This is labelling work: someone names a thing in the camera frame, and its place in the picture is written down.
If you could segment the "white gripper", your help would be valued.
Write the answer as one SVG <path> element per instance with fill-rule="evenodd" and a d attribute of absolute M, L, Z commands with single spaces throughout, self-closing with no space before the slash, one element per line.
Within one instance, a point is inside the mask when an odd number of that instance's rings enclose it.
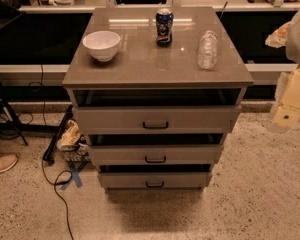
<path fill-rule="evenodd" d="M 276 101 L 269 113 L 267 129 L 284 133 L 300 119 L 300 64 L 291 72 L 283 72 L 277 82 Z"/>

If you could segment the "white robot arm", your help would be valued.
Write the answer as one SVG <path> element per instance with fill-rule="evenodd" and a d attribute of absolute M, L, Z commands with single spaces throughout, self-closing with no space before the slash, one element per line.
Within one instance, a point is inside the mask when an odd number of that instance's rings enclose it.
<path fill-rule="evenodd" d="M 286 57 L 297 64 L 292 73 L 282 72 L 279 76 L 269 114 L 268 130 L 283 133 L 300 120 L 300 9 L 289 22 L 269 35 L 265 44 L 285 47 Z"/>

